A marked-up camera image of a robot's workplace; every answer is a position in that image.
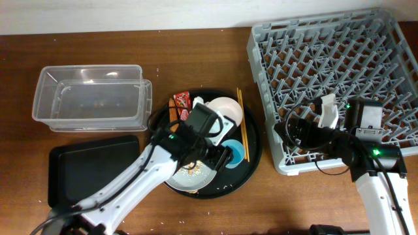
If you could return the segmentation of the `clear plastic bin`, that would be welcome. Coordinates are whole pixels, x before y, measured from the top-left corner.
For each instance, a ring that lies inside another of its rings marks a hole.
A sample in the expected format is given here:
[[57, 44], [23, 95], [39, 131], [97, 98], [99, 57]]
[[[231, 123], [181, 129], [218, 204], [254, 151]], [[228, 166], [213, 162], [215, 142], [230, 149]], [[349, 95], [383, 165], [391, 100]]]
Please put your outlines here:
[[65, 65], [41, 70], [32, 118], [55, 131], [141, 130], [152, 84], [139, 65]]

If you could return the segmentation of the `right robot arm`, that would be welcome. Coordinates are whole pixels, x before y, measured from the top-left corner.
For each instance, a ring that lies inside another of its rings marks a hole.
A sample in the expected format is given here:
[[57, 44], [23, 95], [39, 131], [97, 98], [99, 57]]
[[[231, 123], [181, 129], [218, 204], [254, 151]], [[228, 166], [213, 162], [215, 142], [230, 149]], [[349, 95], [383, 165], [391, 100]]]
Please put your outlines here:
[[364, 204], [371, 234], [415, 234], [407, 169], [398, 146], [382, 144], [379, 101], [350, 99], [344, 131], [287, 114], [274, 130], [284, 145], [341, 159]]

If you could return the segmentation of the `round black tray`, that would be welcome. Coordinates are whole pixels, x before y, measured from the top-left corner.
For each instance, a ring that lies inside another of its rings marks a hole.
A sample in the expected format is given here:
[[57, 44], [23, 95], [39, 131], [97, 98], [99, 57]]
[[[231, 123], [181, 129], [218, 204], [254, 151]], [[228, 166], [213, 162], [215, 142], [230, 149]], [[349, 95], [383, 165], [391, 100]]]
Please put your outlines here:
[[[216, 89], [191, 90], [190, 96], [191, 98], [202, 97], [204, 101], [212, 101], [218, 97], [236, 99], [233, 95]], [[166, 106], [167, 104], [161, 108], [159, 114], [155, 114], [152, 118], [151, 127], [153, 129], [163, 127], [169, 123], [169, 111]], [[244, 162], [243, 160], [236, 168], [224, 168], [220, 173], [216, 174], [215, 178], [206, 187], [195, 191], [195, 193], [179, 191], [173, 189], [166, 183], [165, 185], [181, 195], [198, 199], [219, 198], [230, 194], [243, 186], [255, 172], [263, 153], [261, 127], [255, 119], [253, 112], [247, 106], [244, 106], [244, 114], [248, 135], [249, 162]]]

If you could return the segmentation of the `rice and food scraps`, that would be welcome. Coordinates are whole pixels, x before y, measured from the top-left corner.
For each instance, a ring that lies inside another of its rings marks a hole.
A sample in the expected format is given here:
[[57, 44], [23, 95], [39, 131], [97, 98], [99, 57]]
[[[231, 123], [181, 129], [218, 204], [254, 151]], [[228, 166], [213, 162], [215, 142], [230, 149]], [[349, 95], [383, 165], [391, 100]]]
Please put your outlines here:
[[179, 169], [178, 174], [182, 176], [197, 176], [202, 172], [204, 164], [201, 161], [190, 163]]

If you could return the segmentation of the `grey plate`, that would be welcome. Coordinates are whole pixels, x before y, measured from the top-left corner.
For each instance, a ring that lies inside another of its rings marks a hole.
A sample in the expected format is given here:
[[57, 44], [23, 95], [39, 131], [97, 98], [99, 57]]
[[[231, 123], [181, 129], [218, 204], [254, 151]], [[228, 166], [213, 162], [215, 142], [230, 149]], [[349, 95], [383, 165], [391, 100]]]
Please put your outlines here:
[[206, 187], [216, 176], [217, 172], [204, 164], [202, 172], [197, 176], [182, 176], [178, 171], [165, 183], [173, 189], [185, 192], [195, 192]]

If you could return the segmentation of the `grey dishwasher rack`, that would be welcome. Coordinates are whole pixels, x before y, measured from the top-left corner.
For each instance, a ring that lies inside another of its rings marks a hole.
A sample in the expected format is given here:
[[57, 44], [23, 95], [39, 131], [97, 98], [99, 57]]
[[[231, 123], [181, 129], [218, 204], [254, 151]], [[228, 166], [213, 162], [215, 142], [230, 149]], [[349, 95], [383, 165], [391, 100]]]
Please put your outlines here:
[[258, 85], [275, 169], [293, 176], [340, 167], [339, 159], [285, 147], [274, 126], [319, 119], [302, 102], [336, 96], [340, 116], [350, 98], [383, 103], [383, 141], [417, 154], [417, 60], [395, 18], [384, 9], [270, 22], [251, 29], [247, 52]]

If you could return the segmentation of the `rectangular black tray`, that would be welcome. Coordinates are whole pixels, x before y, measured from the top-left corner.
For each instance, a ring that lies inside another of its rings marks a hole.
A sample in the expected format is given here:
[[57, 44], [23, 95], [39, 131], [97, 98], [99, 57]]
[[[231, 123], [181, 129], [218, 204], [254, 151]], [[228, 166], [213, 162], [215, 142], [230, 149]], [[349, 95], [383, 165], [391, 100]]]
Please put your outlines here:
[[49, 207], [66, 208], [95, 194], [139, 155], [140, 144], [134, 135], [55, 147], [49, 153]]

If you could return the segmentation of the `crumpled white tissue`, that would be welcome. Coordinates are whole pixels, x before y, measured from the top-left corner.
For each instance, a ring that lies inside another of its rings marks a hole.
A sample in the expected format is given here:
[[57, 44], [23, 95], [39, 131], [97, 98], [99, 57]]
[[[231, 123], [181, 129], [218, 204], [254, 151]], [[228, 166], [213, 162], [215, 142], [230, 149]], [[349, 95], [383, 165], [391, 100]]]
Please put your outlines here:
[[195, 97], [192, 102], [192, 108], [196, 107], [197, 104], [205, 105], [205, 101], [202, 97]]

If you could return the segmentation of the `red snack wrapper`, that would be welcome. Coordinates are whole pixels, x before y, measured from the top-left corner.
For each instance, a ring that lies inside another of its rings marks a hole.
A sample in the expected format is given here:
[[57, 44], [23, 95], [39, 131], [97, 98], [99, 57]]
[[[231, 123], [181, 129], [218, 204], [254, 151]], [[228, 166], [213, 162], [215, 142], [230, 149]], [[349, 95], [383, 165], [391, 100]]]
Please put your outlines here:
[[177, 113], [182, 121], [189, 117], [192, 109], [190, 94], [188, 91], [177, 93], [173, 96]]

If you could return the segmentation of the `light blue cup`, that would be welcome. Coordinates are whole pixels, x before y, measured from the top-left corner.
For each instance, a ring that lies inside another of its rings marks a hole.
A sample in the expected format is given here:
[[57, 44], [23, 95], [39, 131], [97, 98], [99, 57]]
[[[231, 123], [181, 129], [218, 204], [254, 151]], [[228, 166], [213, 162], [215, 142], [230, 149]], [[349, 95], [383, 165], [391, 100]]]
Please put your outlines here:
[[226, 165], [226, 168], [236, 168], [244, 160], [246, 153], [242, 143], [237, 140], [230, 139], [222, 142], [221, 145], [223, 147], [229, 147], [233, 151], [233, 159]]

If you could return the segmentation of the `orange carrot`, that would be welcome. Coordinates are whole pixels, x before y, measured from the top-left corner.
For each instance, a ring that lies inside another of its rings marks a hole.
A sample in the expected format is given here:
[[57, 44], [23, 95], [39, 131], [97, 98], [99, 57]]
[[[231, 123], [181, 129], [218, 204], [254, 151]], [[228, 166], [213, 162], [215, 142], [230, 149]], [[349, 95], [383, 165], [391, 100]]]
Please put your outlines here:
[[[169, 118], [171, 123], [178, 121], [178, 109], [176, 107], [174, 99], [169, 99]], [[170, 130], [175, 133], [177, 128], [178, 123], [171, 126]]]

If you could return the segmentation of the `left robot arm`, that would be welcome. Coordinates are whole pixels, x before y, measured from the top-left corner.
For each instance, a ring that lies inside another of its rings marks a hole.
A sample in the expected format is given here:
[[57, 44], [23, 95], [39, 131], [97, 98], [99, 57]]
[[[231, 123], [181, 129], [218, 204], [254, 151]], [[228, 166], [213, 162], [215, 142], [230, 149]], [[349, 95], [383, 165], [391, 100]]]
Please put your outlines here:
[[220, 142], [235, 124], [199, 127], [179, 121], [161, 127], [138, 159], [109, 184], [74, 206], [50, 215], [33, 234], [113, 234], [125, 217], [152, 190], [170, 179], [181, 167], [200, 161], [214, 172], [231, 158]]

